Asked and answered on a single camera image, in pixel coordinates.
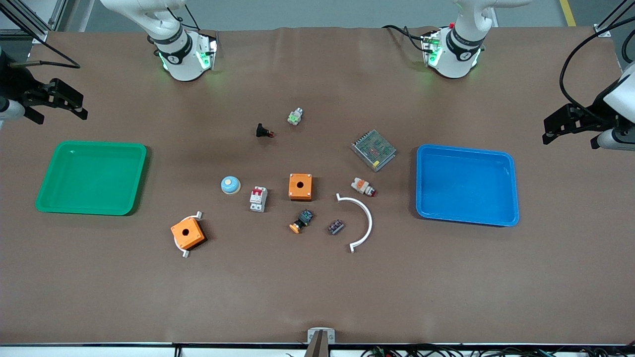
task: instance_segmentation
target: orange box with hole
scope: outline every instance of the orange box with hole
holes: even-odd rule
[[[310,173],[292,173],[289,175],[289,198],[294,201],[313,199],[313,176]]]
[[[194,217],[182,220],[172,226],[171,230],[181,249],[190,250],[205,240],[205,235]]]

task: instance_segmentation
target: orange square block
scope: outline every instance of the orange square block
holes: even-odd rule
[[[181,249],[189,250],[205,240],[205,235],[194,217],[189,217],[171,228],[172,235]]]
[[[313,176],[310,173],[292,173],[289,175],[289,198],[294,201],[313,199]]]

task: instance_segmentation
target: metal bracket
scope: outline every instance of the metal bracket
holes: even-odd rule
[[[311,343],[311,339],[313,339],[313,335],[318,331],[323,330],[326,333],[328,344],[335,343],[335,329],[328,327],[312,327],[307,331],[307,343]]]
[[[602,31],[598,26],[599,26],[598,24],[593,24],[593,29],[595,30],[595,32]],[[598,37],[600,38],[611,37],[611,31],[606,31],[605,33],[603,33],[602,35],[599,35]]]

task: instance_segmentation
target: blue tray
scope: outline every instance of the blue tray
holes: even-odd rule
[[[519,212],[514,159],[506,152],[421,145],[417,212],[428,219],[515,226]]]

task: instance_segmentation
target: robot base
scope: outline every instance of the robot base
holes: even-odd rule
[[[185,32],[192,39],[192,49],[183,57],[180,64],[173,64],[170,62],[170,58],[165,59],[162,55],[159,55],[159,57],[163,61],[163,68],[174,79],[188,82],[200,77],[208,69],[213,70],[217,42],[194,31]]]
[[[421,40],[422,48],[431,50],[432,53],[424,52],[424,63],[426,66],[434,68],[440,75],[447,78],[464,77],[472,67],[476,65],[476,60],[481,54],[478,50],[472,58],[461,61],[448,49],[446,38],[450,32],[449,27],[441,29]]]

